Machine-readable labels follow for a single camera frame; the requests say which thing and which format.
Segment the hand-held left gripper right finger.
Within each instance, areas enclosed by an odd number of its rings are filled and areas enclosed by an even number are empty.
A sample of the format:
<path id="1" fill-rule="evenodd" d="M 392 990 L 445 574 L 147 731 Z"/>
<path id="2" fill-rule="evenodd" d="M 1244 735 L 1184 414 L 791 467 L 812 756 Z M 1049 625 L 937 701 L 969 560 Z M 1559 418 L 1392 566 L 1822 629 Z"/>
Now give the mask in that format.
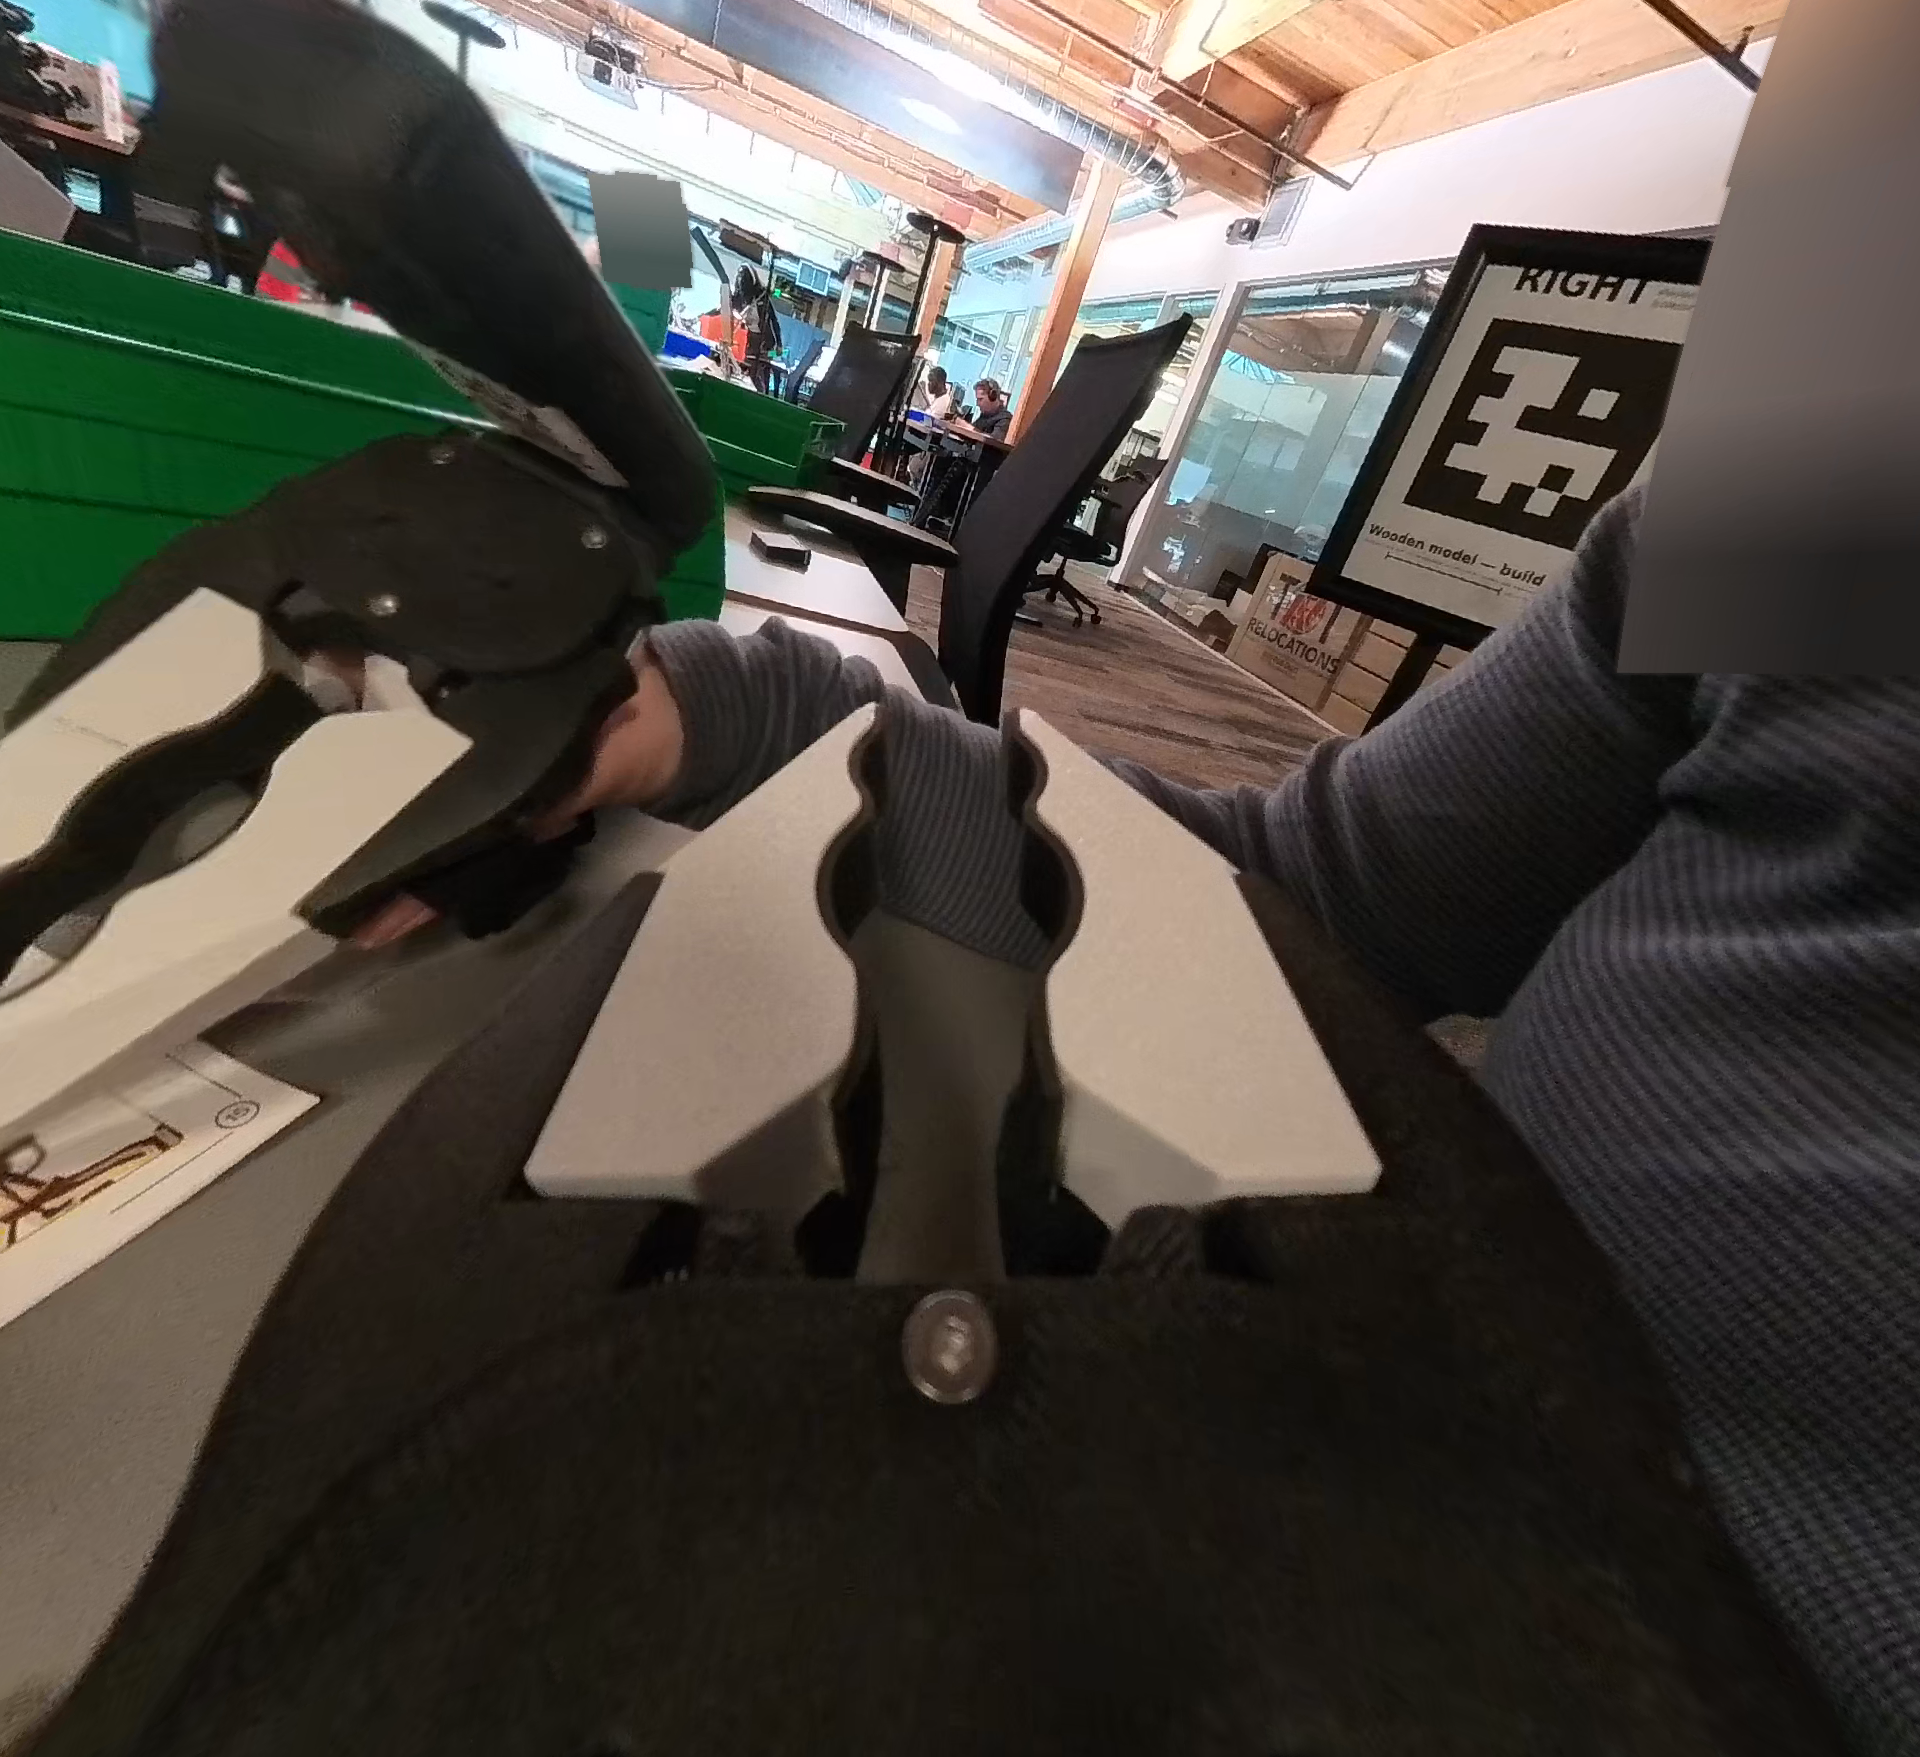
<path id="1" fill-rule="evenodd" d="M 1067 877 L 1041 1016 L 1067 1192 L 1131 1215 L 1374 1190 L 1379 1156 L 1233 865 L 1043 716 L 1003 735 Z"/>

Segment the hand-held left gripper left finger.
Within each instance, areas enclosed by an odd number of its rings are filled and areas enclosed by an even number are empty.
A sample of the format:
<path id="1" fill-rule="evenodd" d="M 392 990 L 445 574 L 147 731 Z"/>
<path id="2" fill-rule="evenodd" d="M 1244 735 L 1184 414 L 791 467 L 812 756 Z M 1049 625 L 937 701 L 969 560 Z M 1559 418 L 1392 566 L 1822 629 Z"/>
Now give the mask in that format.
<path id="1" fill-rule="evenodd" d="M 821 1203 L 847 1171 L 857 963 L 834 857 L 873 819 L 861 706 L 661 870 L 525 1177 L 544 1198 Z"/>

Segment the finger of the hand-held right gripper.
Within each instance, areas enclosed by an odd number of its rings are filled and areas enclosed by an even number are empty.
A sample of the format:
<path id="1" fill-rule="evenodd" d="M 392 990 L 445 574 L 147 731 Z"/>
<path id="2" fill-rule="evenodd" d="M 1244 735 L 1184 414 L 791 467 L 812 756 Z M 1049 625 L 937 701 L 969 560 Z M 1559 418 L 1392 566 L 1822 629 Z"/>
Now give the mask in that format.
<path id="1" fill-rule="evenodd" d="M 274 765 L 323 718 L 364 712 L 364 641 L 307 593 L 293 634 L 228 593 L 176 607 L 88 664 L 3 744 L 3 983 L 49 986 L 113 923 L 140 972 L 198 968 L 278 898 L 305 832 L 261 828 Z"/>
<path id="2" fill-rule="evenodd" d="M 129 918 L 99 951 L 49 986 L 3 990 L 8 1039 L 193 1039 L 266 990 L 315 965 L 341 942 L 322 927 L 335 908 L 323 889 L 375 846 L 406 808 L 471 755 L 467 739 L 422 703 L 323 718 L 274 765 L 259 808 L 266 830 L 305 832 L 293 873 L 292 923 L 240 921 L 228 944 L 201 946 L 198 968 L 141 974 Z"/>

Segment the person's right hand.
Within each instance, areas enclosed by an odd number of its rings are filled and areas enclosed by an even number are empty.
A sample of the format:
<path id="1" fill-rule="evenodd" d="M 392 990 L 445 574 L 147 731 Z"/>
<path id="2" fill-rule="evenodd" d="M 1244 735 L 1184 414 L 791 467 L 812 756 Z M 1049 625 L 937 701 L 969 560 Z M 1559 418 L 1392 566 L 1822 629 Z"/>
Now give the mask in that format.
<path id="1" fill-rule="evenodd" d="M 601 808 L 646 808 L 669 796 L 683 767 L 684 718 L 654 641 L 634 648 L 634 676 L 631 694 L 595 735 L 578 784 L 532 822 L 517 822 L 508 835 L 428 870 L 377 903 L 347 934 L 350 944 L 385 946 L 434 923 L 455 923 L 467 940 L 502 934 L 572 877 Z"/>

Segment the large green plastic bin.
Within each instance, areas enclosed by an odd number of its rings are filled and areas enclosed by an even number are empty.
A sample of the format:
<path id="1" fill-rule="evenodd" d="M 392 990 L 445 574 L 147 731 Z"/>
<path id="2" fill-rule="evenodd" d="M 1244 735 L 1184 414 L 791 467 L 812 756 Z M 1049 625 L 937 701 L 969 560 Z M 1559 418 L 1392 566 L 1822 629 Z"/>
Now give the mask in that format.
<path id="1" fill-rule="evenodd" d="M 392 331 L 3 232 L 3 634 L 68 641 L 187 528 L 372 443 L 502 424 Z"/>

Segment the small green plastic bin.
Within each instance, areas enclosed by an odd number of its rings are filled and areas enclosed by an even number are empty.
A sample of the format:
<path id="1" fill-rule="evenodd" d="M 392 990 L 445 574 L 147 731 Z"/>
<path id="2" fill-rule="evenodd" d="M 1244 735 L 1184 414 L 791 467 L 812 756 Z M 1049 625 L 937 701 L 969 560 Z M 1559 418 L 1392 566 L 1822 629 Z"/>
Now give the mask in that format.
<path id="1" fill-rule="evenodd" d="M 801 486 L 812 462 L 834 456 L 842 440 L 839 418 L 763 395 L 749 382 L 709 378 L 680 357 L 669 357 L 661 372 L 707 440 L 728 500 L 749 488 Z"/>

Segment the cardboard moving box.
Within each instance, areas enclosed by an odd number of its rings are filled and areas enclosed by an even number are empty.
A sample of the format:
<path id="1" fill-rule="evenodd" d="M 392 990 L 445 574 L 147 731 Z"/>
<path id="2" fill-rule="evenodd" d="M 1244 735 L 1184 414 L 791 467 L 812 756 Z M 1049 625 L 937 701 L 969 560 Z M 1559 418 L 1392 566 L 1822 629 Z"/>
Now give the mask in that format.
<path id="1" fill-rule="evenodd" d="M 1325 728 L 1360 735 L 1420 641 L 1409 627 L 1321 598 L 1309 574 L 1313 562 L 1260 546 L 1230 607 L 1227 659 Z"/>

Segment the paper instruction booklet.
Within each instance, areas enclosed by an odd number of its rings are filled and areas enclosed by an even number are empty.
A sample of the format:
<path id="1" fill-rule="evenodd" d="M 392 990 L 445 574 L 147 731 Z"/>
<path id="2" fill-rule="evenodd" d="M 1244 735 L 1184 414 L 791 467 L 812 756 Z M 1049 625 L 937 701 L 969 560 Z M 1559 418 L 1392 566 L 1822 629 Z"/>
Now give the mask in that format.
<path id="1" fill-rule="evenodd" d="M 3 1146 L 3 1323 L 176 1210 L 322 1096 L 216 1051 L 153 1067 Z"/>

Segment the black mesh office chair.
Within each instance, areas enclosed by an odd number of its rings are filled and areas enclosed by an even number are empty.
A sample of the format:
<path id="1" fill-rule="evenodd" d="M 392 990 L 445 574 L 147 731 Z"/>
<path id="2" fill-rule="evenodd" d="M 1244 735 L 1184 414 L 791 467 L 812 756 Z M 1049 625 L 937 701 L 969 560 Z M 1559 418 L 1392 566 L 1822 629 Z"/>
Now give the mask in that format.
<path id="1" fill-rule="evenodd" d="M 806 399 L 806 407 L 834 421 L 839 433 L 821 437 L 809 451 L 809 464 L 858 464 L 914 380 L 918 354 L 920 338 L 914 331 L 847 323 L 825 375 L 816 380 Z"/>

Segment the black swivel chair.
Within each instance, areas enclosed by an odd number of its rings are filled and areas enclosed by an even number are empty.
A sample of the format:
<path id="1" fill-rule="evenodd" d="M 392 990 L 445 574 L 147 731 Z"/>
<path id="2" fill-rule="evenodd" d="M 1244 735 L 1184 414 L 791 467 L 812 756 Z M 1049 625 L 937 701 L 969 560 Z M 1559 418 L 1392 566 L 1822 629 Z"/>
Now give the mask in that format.
<path id="1" fill-rule="evenodd" d="M 1145 456 L 1123 464 L 1117 474 L 1098 479 L 1043 553 L 1043 564 L 1025 585 L 1025 593 L 1041 592 L 1049 606 L 1067 602 L 1073 627 L 1085 627 L 1086 622 L 1098 627 L 1101 606 L 1073 583 L 1071 564 L 1093 562 L 1115 570 L 1123 560 L 1132 515 L 1162 473 L 1166 462 L 1161 456 Z"/>

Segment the person's grey sweater torso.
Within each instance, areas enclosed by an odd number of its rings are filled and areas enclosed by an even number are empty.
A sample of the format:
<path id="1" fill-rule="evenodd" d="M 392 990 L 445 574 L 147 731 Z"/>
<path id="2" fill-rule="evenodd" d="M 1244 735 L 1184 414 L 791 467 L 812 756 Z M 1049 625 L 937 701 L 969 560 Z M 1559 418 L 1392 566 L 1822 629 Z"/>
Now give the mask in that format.
<path id="1" fill-rule="evenodd" d="M 1919 683 L 1616 664 L 1644 494 L 1293 793 L 1325 923 L 1483 1078 L 1662 1352 L 1852 1744 L 1919 1750 Z"/>

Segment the black floor lamp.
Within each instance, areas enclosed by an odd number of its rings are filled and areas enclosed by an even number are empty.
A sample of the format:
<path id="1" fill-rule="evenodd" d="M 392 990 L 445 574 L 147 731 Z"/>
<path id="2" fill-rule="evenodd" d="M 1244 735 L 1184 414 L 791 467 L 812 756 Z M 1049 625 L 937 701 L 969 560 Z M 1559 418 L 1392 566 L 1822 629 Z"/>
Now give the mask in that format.
<path id="1" fill-rule="evenodd" d="M 908 329 L 918 345 L 930 345 L 948 299 L 954 269 L 965 254 L 967 232 L 952 220 L 923 209 L 914 209 L 908 225 L 923 236 L 923 264 L 915 278 Z"/>

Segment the black high-back office chair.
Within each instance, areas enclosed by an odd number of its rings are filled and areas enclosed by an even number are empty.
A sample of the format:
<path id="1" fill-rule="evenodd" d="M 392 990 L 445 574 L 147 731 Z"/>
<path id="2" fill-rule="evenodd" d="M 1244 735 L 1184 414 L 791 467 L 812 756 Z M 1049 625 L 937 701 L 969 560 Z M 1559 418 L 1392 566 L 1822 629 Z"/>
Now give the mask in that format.
<path id="1" fill-rule="evenodd" d="M 1150 407 L 1192 331 L 1187 312 L 1127 335 L 1085 335 L 1041 413 L 1003 456 L 952 540 L 858 502 L 786 486 L 755 486 L 747 504 L 839 534 L 908 606 L 915 566 L 946 570 L 937 663 L 959 708 L 998 724 L 1006 652 L 1026 585 L 1060 546 L 1096 477 Z"/>

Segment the black framed tag sign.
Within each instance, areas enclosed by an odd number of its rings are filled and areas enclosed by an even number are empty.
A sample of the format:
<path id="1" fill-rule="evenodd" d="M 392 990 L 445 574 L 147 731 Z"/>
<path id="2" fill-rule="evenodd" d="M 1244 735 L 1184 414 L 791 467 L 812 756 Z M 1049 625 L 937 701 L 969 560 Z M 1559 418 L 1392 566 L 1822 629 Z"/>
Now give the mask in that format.
<path id="1" fill-rule="evenodd" d="M 1648 473 L 1715 232 L 1476 225 L 1313 592 L 1473 648 Z"/>

